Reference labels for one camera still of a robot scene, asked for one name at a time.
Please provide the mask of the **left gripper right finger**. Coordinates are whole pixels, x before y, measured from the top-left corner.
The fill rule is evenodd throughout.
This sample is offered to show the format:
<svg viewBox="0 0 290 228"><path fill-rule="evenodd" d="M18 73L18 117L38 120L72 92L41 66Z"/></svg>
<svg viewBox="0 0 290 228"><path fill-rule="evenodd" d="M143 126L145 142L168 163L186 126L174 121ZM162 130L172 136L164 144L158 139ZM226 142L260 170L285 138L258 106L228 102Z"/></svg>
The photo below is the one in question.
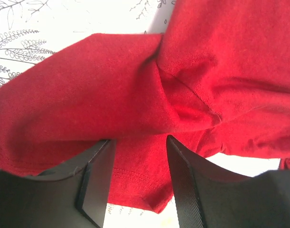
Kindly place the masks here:
<svg viewBox="0 0 290 228"><path fill-rule="evenodd" d="M182 228L290 228L290 170L248 177L167 137L168 165Z"/></svg>

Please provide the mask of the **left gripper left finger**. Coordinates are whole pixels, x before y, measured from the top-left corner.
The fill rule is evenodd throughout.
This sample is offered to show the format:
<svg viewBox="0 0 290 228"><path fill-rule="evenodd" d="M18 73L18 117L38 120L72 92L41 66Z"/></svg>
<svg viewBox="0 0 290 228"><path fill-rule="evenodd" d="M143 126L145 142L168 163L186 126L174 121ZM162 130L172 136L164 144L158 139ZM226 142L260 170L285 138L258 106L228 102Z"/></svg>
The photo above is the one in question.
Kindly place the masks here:
<svg viewBox="0 0 290 228"><path fill-rule="evenodd" d="M0 169L0 228L101 228L115 146L99 141L37 176Z"/></svg>

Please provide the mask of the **red t shirt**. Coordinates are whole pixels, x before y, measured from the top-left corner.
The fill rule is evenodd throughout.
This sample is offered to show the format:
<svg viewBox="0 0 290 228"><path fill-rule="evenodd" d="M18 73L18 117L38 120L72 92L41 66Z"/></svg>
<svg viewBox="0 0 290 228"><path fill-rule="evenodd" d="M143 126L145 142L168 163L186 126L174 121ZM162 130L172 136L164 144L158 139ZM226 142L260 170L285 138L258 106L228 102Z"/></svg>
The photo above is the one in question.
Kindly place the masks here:
<svg viewBox="0 0 290 228"><path fill-rule="evenodd" d="M179 0L163 34L94 34L0 88L0 168L36 175L116 139L113 204L166 207L170 134L290 170L290 0Z"/></svg>

